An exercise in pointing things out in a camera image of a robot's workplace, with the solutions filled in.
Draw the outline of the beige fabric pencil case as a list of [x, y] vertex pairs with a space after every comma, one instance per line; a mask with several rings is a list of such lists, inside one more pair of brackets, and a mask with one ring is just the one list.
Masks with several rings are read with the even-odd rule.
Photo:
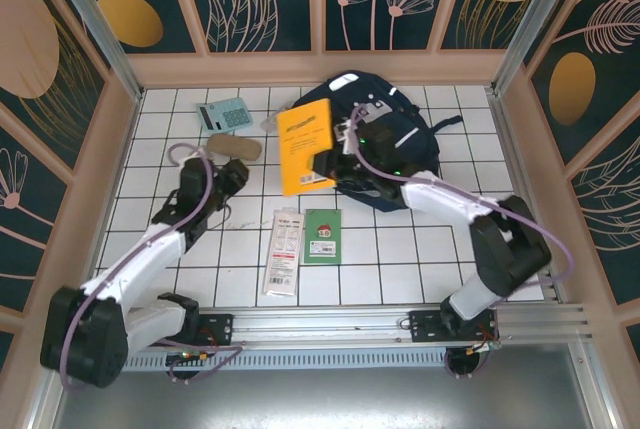
[[230, 159], [255, 162], [262, 154], [262, 145], [258, 141], [227, 133], [211, 135], [205, 148], [218, 163]]

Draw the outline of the navy blue backpack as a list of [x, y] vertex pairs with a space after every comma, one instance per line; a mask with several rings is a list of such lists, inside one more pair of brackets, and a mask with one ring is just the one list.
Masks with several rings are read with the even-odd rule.
[[[382, 77], [352, 70], [338, 74], [297, 99], [294, 107], [327, 99], [334, 127], [346, 123], [359, 105], [363, 119], [356, 135], [360, 153], [376, 169], [409, 177], [417, 171], [439, 173], [440, 149], [436, 133], [458, 124], [460, 116], [448, 118], [430, 127], [420, 107], [412, 103], [396, 86]], [[400, 184], [365, 169], [354, 155], [343, 153], [343, 144], [315, 157], [316, 173], [332, 178], [336, 191], [382, 212], [407, 207]]]

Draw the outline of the yellow book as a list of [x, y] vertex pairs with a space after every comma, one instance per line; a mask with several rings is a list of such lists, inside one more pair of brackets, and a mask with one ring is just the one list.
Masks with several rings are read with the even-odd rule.
[[320, 99], [283, 111], [276, 117], [282, 193], [295, 196], [336, 183], [316, 173], [314, 157], [333, 148], [331, 110], [328, 99]]

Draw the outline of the green house notepad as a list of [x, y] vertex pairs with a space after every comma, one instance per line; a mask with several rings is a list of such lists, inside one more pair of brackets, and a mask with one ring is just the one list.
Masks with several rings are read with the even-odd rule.
[[342, 217], [339, 209], [308, 209], [305, 213], [303, 262], [341, 263]]

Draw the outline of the teal calculator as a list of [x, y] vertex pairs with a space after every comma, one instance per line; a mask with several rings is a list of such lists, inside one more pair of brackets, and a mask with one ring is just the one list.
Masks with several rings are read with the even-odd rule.
[[239, 98], [230, 98], [196, 105], [203, 129], [209, 134], [230, 133], [253, 125], [252, 116]]

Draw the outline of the white ruler set package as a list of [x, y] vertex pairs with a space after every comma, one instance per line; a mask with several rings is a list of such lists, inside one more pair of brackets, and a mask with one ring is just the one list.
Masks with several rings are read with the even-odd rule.
[[297, 294], [304, 216], [293, 208], [274, 212], [262, 292], [268, 296]]

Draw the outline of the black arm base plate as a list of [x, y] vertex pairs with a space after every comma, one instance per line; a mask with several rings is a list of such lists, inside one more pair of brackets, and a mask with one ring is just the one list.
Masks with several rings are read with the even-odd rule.
[[197, 346], [230, 346], [233, 329], [232, 314], [200, 314], [195, 343]]
[[465, 343], [482, 342], [484, 338], [499, 338], [496, 311], [484, 310], [474, 319], [448, 326], [442, 320], [440, 310], [410, 311], [409, 330], [414, 343]]

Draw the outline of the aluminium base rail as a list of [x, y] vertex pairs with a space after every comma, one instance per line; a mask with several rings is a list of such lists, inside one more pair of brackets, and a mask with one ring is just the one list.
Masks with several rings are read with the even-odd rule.
[[[231, 344], [248, 350], [382, 348], [409, 346], [411, 311], [434, 304], [309, 307], [203, 308], [231, 314]], [[585, 343], [594, 332], [579, 304], [507, 302], [497, 307], [496, 338], [501, 347]]]

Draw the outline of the aluminium corner post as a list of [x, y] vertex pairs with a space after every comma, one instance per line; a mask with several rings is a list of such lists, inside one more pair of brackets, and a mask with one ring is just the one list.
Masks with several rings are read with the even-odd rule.
[[553, 20], [552, 13], [559, 1], [531, 0], [492, 81], [486, 87], [488, 96], [498, 98], [509, 87], [536, 39], [545, 33], [546, 24]]
[[102, 53], [111, 64], [111, 68], [118, 76], [128, 95], [135, 103], [139, 103], [142, 96], [142, 86], [138, 81], [133, 67], [109, 27], [96, 0], [71, 0], [74, 7], [85, 20], [89, 31], [93, 34]]

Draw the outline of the aluminium side rail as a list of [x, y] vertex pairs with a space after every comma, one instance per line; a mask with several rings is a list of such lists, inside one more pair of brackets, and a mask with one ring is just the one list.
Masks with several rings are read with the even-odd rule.
[[[524, 160], [511, 132], [506, 107], [490, 86], [485, 88], [485, 92], [514, 190], [529, 205], [535, 220], [542, 223]], [[554, 345], [564, 345], [568, 351], [569, 375], [574, 378], [574, 391], [583, 405], [581, 417], [588, 421], [587, 426], [591, 429], [624, 429], [627, 418], [597, 353], [584, 305], [571, 300], [559, 281], [543, 283], [542, 292], [545, 301], [539, 307], [548, 309], [552, 318], [549, 334], [543, 339]]]

